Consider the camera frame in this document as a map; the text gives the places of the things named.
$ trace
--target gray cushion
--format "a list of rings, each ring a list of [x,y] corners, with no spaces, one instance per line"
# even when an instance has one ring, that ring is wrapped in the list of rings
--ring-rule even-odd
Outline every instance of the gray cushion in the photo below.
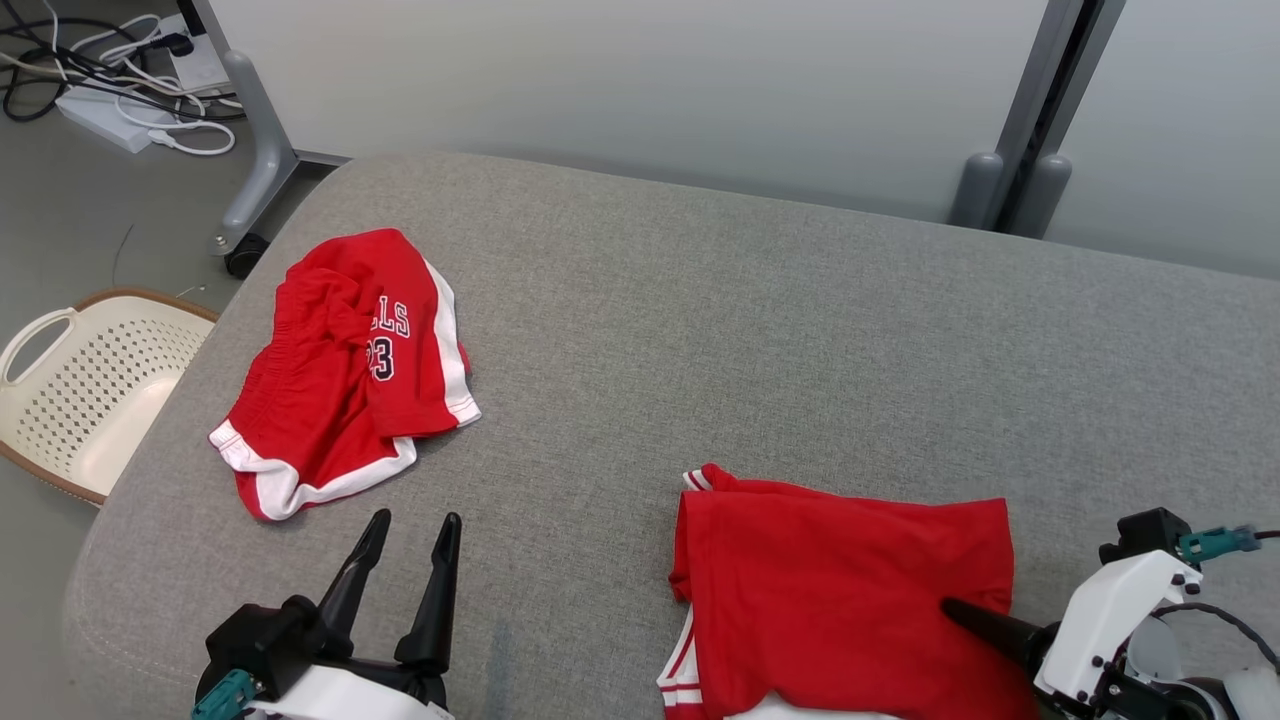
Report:
[[[458,296],[484,410],[417,464],[282,524],[205,439],[325,238],[394,225]],[[280,233],[111,495],[67,602],[109,717],[180,717],[205,635],[243,602],[323,594],[394,519],[355,629],[389,659],[449,510],[463,518],[460,717],[660,717],[684,616],[680,473],[919,502],[1010,501],[1016,607],[1057,619],[1121,515],[1280,528],[1280,284],[813,205],[462,155],[348,164]],[[1204,600],[1280,641],[1280,547]],[[1193,667],[1257,661],[1179,623]]]

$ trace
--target caster wheel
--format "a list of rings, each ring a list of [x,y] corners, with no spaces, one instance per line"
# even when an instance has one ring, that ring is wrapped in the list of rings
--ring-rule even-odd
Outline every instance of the caster wheel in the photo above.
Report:
[[[266,252],[266,246],[268,242],[261,237],[253,233],[246,234],[236,250],[223,258],[227,272],[238,279],[247,278],[253,272],[253,266],[257,265],[257,260]]]

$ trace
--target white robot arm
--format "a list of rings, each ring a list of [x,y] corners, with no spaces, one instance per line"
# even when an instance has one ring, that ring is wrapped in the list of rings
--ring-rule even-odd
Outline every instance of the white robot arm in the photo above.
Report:
[[[1185,602],[1201,592],[1199,562],[1260,547],[1252,528],[1192,533],[1164,509],[1119,527],[1120,544],[1100,548],[1102,569],[1075,589],[1061,623],[1038,628],[952,598],[942,610],[1021,665],[1041,702],[1065,717],[1280,720],[1280,661],[1271,648],[1233,615]],[[1221,682],[1185,679],[1172,630],[1158,619],[1176,610],[1236,625],[1271,665]]]

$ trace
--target gray floor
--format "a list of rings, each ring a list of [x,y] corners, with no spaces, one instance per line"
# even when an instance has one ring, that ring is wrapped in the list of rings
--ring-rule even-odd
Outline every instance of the gray floor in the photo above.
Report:
[[[172,0],[52,1],[63,15],[114,22],[175,12]],[[28,19],[46,17],[38,0],[15,6]],[[0,14],[0,27],[8,20]],[[0,38],[0,49],[15,47],[23,46]],[[186,291],[221,310],[239,282],[206,255],[205,237],[251,165],[248,127],[236,131],[241,142],[225,156],[159,146],[129,155],[56,111],[28,124],[0,117],[0,346],[33,318],[113,284]],[[257,229],[270,237],[323,174],[302,173]],[[90,703],[68,692],[59,623],[67,578],[97,511],[4,460],[0,493],[3,715],[92,717]]]

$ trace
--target white plastic basket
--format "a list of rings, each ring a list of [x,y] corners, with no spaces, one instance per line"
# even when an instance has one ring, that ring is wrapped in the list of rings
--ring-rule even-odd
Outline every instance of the white plastic basket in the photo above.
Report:
[[[138,288],[37,318],[0,354],[0,455],[101,505],[216,320]],[[63,322],[58,340],[10,378],[22,347]]]

